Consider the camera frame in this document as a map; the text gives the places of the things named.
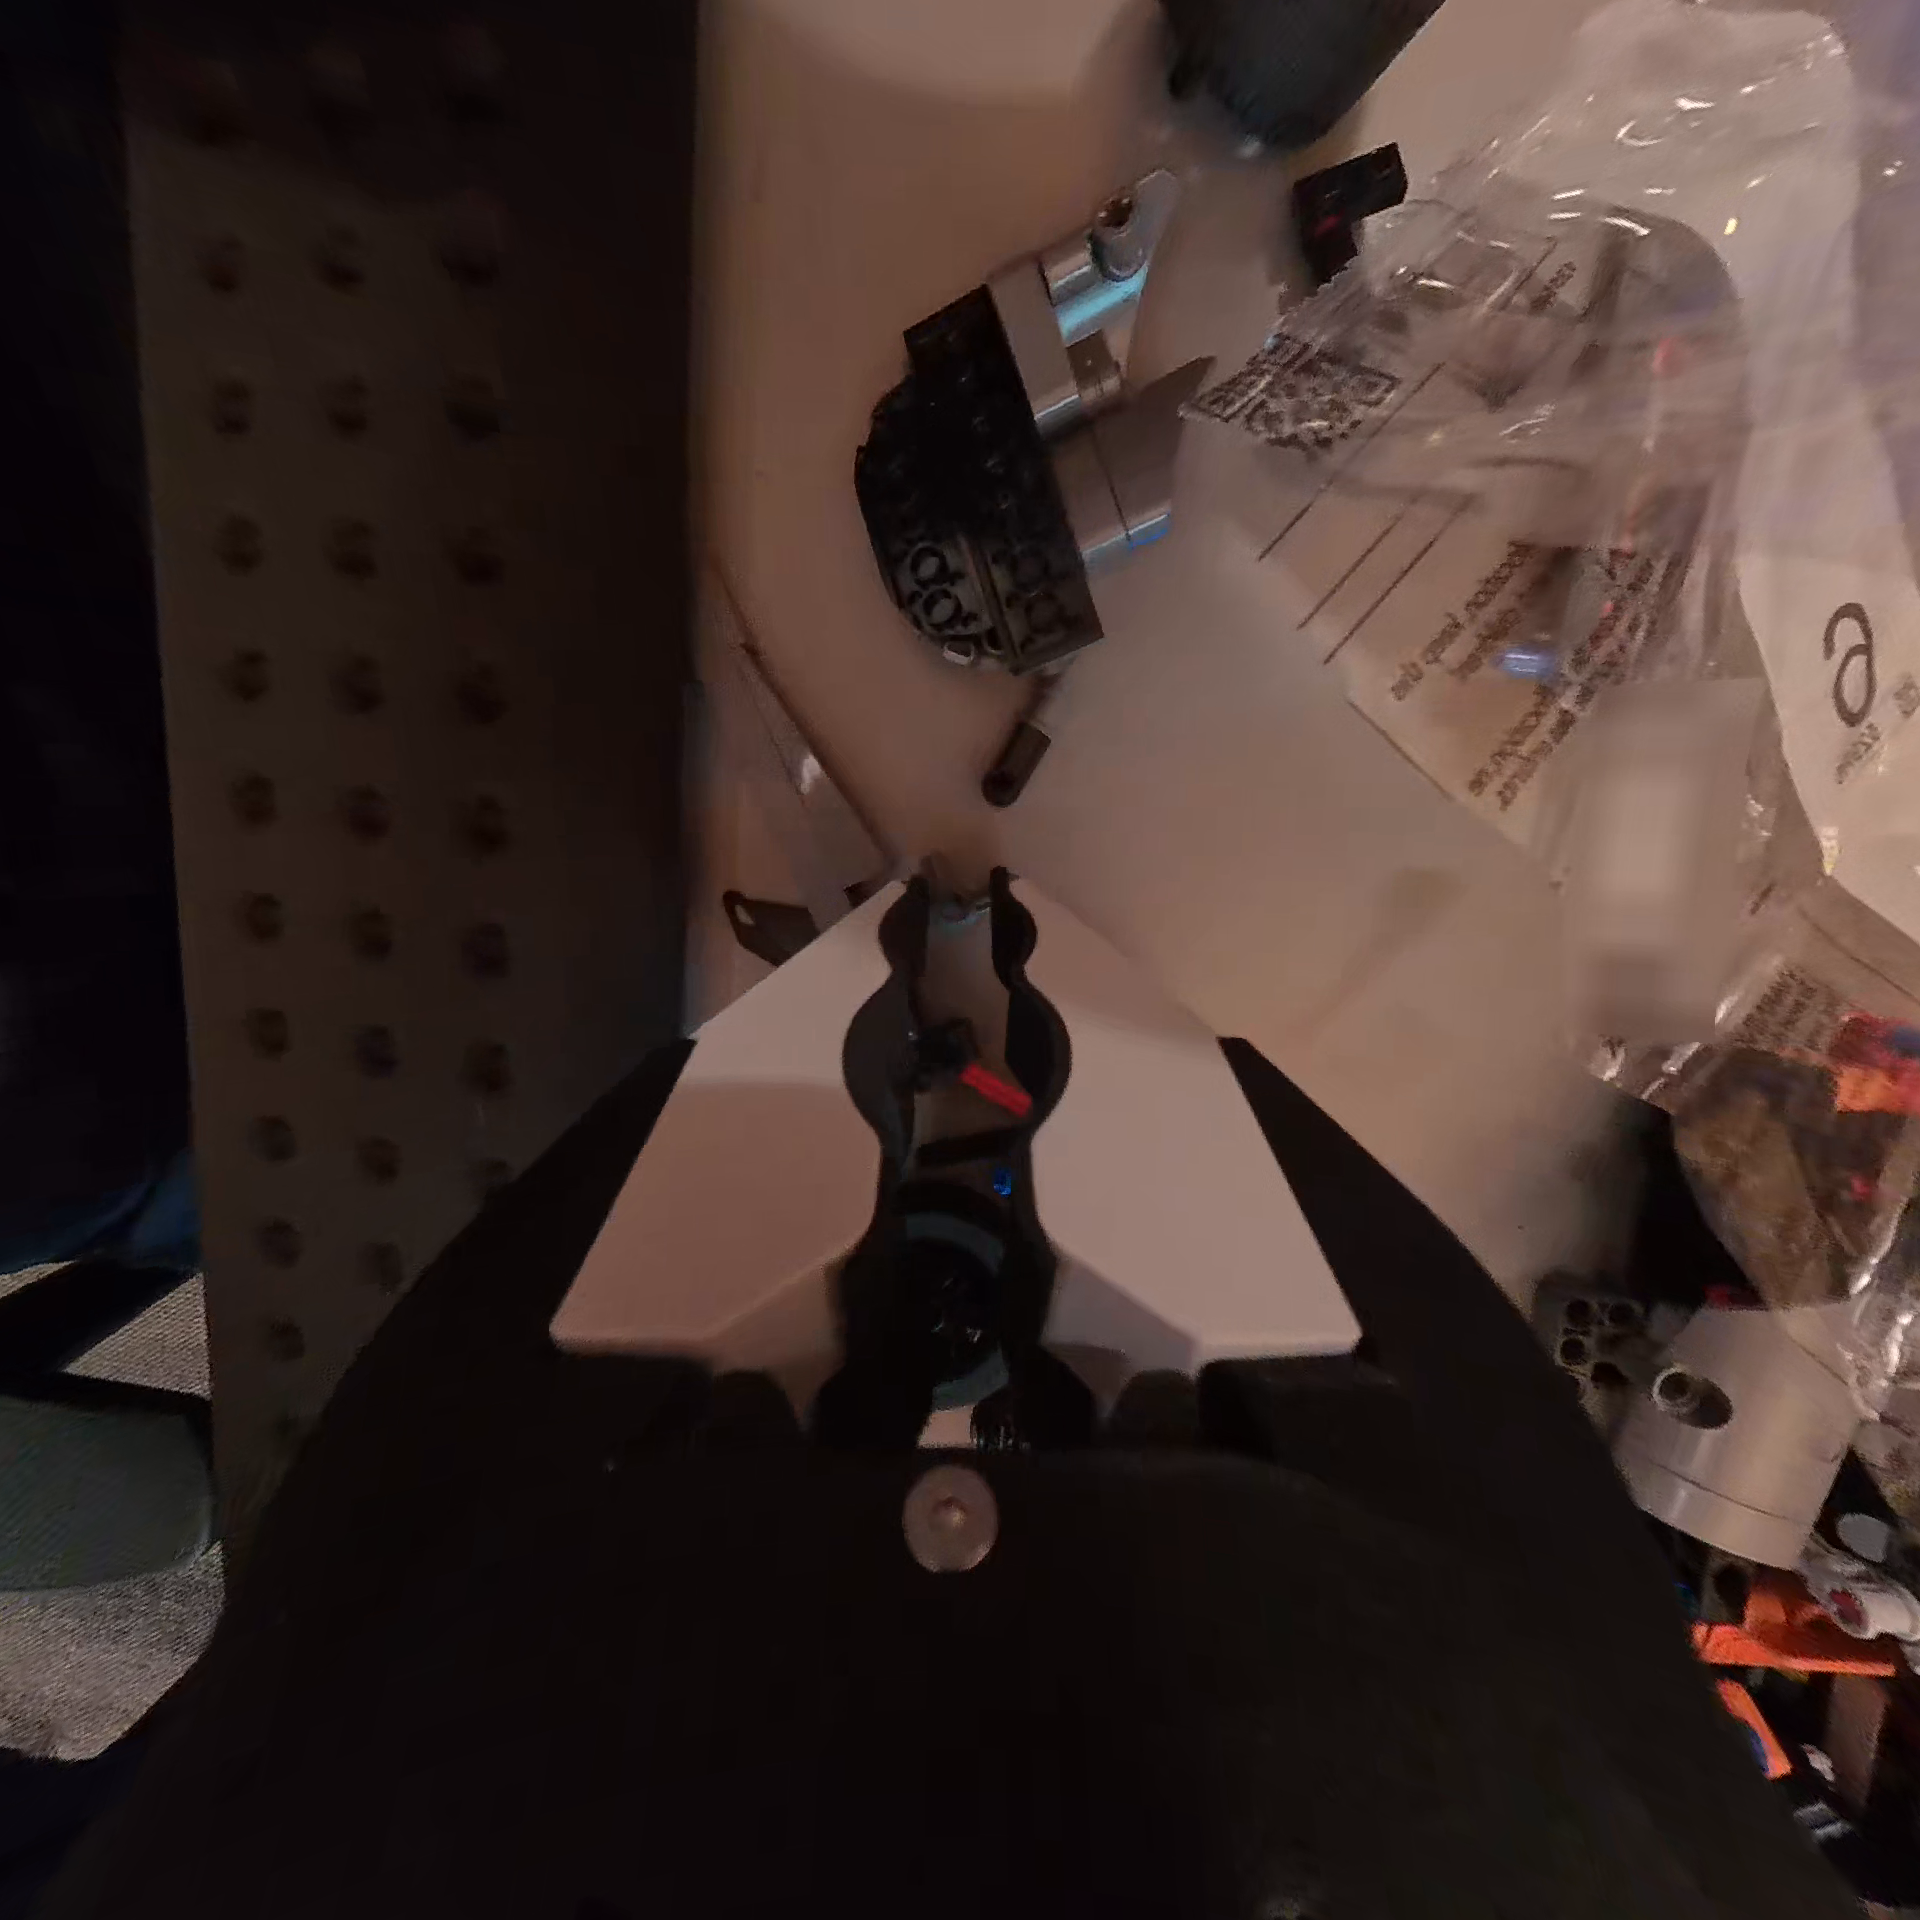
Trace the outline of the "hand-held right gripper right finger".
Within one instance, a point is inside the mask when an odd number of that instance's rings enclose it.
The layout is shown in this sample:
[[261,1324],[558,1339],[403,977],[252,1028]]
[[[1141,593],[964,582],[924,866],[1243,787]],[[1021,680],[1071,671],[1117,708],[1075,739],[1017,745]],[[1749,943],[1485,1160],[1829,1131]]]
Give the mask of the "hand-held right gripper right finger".
[[1015,1196],[1052,1255],[1044,1351],[1099,1408],[1141,1376],[1351,1359],[1358,1318],[1214,1028],[1009,868],[993,970]]

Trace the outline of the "lego car chassis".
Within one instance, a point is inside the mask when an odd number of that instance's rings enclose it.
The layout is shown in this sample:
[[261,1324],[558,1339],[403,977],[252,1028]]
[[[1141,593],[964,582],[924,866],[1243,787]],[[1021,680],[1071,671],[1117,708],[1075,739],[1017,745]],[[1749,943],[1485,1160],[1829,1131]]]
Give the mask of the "lego car chassis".
[[1916,1463],[1863,1415],[1836,1311],[1693,1312],[1549,1274],[1531,1324],[1666,1550],[1722,1708],[1812,1841],[1916,1882]]

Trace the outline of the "black curved lego panel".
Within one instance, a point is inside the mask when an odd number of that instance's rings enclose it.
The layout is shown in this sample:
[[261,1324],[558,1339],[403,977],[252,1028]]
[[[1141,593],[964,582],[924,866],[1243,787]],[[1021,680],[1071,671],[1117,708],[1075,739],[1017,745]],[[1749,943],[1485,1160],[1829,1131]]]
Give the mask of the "black curved lego panel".
[[737,946],[767,970],[785,968],[820,938],[817,919],[803,904],[727,889],[722,912]]

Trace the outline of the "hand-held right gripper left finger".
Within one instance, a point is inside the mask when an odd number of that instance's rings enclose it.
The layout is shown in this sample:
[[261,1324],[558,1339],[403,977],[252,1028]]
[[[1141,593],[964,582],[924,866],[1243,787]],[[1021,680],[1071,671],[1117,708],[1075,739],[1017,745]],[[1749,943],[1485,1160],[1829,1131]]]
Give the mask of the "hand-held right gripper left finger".
[[915,1137],[922,888],[894,881],[693,1038],[554,1312],[583,1359],[772,1379],[807,1415],[844,1366],[836,1274]]

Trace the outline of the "plastic bag of lego parts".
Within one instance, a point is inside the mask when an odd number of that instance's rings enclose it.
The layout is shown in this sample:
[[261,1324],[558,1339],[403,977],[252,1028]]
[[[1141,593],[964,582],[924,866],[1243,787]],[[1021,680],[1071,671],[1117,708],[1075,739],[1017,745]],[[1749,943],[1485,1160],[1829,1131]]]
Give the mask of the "plastic bag of lego parts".
[[1916,1288],[1916,938],[1821,866],[1737,587],[1745,348],[1830,340],[1916,561],[1916,25],[1605,4],[1188,402],[1293,631],[1559,897],[1589,1070],[1775,1306]]

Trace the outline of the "grey lego assembly black plate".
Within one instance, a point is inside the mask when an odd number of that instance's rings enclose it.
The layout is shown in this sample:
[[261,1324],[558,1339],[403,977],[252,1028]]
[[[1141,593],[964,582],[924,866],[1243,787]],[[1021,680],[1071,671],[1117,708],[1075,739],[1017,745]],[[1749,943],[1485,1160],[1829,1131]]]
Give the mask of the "grey lego assembly black plate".
[[1185,411],[1211,360],[1129,372],[1181,202],[1157,169],[910,328],[855,452],[855,502],[908,627],[1015,680],[1105,639],[1094,584],[1164,539]]

